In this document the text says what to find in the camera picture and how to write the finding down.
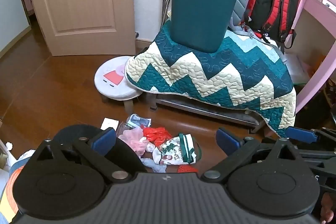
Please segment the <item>person's hand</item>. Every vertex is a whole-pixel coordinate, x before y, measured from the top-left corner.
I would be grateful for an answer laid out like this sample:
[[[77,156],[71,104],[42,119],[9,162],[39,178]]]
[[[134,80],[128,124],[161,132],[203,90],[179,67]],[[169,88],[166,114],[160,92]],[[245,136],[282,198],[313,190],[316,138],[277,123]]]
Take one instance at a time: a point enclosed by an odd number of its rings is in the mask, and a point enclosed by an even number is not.
[[[335,193],[324,193],[321,200],[321,218],[322,224],[330,223],[335,216]]]

